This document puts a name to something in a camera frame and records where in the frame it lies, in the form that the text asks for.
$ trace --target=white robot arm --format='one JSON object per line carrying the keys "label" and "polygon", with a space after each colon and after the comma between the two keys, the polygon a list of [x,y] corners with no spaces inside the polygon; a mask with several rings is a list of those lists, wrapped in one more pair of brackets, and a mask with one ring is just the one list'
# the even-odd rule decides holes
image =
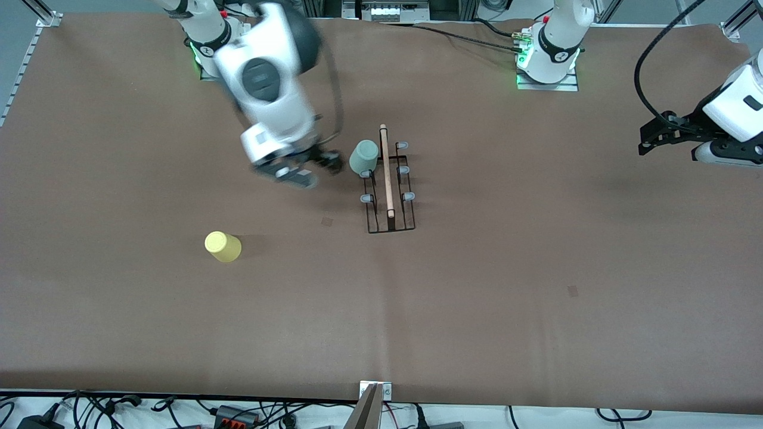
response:
{"label": "white robot arm", "polygon": [[218,49],[249,29],[233,17],[223,18],[214,0],[153,0],[178,20],[188,36],[196,61],[210,76],[220,77],[212,57]]}
{"label": "white robot arm", "polygon": [[554,0],[548,21],[522,30],[530,34],[521,41],[517,68],[541,83],[557,83],[575,66],[580,43],[596,15],[591,0]]}
{"label": "white robot arm", "polygon": [[695,161],[763,167],[763,49],[690,114],[666,111],[641,127],[639,155],[685,141],[703,142],[691,152]]}
{"label": "white robot arm", "polygon": [[[241,134],[241,143],[255,172],[310,188],[317,178],[302,168],[307,161],[332,174],[342,169],[340,154],[323,150],[315,112],[297,80],[315,66],[321,45],[305,16],[277,0],[246,1],[257,17],[248,27],[235,18],[223,19],[214,0],[154,1],[180,21],[197,57],[204,58],[202,66],[221,78],[236,106],[254,124]],[[233,37],[231,28],[243,33]]]}

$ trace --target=brown table surface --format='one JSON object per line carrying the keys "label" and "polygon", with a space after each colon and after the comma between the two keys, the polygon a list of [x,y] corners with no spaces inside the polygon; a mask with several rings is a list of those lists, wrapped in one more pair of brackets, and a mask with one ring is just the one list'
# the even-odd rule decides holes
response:
{"label": "brown table surface", "polygon": [[[418,228],[367,234],[349,170],[252,174],[176,22],[68,14],[0,129],[0,385],[763,413],[761,173],[637,155],[657,29],[592,28],[559,93],[517,90],[505,51],[318,24],[331,146],[409,141]],[[688,113],[746,54],[677,29],[645,91]],[[302,81],[330,132],[325,61]],[[240,260],[205,252],[214,230]]]}

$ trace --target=green cup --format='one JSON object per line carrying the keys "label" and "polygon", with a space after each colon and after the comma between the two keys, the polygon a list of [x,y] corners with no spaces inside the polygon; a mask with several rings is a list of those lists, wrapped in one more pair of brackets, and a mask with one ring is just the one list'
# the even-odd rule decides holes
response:
{"label": "green cup", "polygon": [[349,168],[357,174],[366,170],[376,169],[376,159],[379,157],[379,148],[371,140],[361,140],[355,147],[353,154],[349,156]]}

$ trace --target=yellow cup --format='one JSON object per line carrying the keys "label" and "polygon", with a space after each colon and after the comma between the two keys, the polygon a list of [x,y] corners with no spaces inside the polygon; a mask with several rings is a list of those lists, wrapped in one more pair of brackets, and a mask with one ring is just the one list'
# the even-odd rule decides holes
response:
{"label": "yellow cup", "polygon": [[229,263],[241,254],[241,242],[238,238],[222,231],[209,233],[204,240],[204,247],[220,262]]}

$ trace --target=wooden stick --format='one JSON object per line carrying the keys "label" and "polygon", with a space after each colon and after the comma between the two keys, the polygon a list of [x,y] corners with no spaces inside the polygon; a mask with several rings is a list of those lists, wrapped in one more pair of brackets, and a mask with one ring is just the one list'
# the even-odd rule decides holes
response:
{"label": "wooden stick", "polygon": [[389,146],[387,144],[387,125],[379,126],[381,138],[381,160],[384,163],[384,187],[387,191],[387,218],[394,218],[394,200],[392,200],[392,179],[389,174]]}

